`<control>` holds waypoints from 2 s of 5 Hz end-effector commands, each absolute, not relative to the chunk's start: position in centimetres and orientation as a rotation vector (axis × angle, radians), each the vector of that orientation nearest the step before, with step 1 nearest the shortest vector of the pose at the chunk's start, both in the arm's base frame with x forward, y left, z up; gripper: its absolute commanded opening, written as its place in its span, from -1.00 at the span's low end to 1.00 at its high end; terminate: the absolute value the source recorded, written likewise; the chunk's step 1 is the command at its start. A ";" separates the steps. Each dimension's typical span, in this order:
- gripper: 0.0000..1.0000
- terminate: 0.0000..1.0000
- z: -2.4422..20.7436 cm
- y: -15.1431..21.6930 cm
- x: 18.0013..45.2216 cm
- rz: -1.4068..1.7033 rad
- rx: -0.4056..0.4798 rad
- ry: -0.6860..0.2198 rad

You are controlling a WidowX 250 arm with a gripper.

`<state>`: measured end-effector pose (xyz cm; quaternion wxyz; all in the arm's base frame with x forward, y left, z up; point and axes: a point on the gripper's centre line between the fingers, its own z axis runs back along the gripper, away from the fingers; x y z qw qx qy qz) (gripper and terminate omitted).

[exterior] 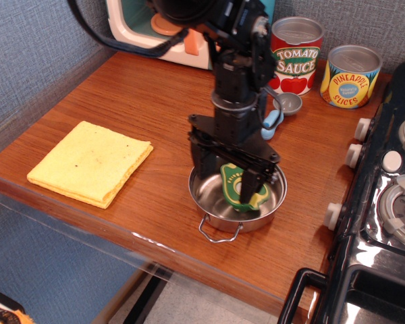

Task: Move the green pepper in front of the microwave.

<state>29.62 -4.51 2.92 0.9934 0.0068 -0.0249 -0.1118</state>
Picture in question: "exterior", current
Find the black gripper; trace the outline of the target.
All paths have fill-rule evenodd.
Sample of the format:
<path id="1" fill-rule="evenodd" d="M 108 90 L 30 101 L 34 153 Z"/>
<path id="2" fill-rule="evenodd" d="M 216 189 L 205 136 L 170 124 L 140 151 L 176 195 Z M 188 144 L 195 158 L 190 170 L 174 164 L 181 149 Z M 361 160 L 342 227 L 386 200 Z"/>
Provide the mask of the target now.
<path id="1" fill-rule="evenodd" d="M 244 170 L 240 202 L 247 204 L 261 189 L 261 183 L 273 182 L 280 156 L 262 139 L 261 129 L 267 99 L 259 97 L 247 107 L 215 107 L 213 117 L 191 114 L 189 133 L 194 170 L 200 179 L 215 173 L 217 160 Z"/>

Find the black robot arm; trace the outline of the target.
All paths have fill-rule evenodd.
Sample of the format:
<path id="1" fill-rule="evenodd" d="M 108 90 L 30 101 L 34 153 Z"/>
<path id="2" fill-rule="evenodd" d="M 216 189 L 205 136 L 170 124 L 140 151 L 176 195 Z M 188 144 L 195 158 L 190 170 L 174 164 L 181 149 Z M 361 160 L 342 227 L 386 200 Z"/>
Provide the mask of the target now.
<path id="1" fill-rule="evenodd" d="M 77 3 L 69 2 L 81 27 L 116 51 L 158 58 L 190 30 L 204 36 L 215 76 L 215 114 L 189 117 L 194 168 L 201 178 L 215 171 L 217 158 L 242 168 L 239 200 L 246 204 L 273 179 L 279 162 L 279 155 L 261 137 L 269 82 L 277 66 L 265 6 L 260 1 L 150 1 L 149 6 L 179 30 L 157 46 L 139 47 L 98 34 Z"/>

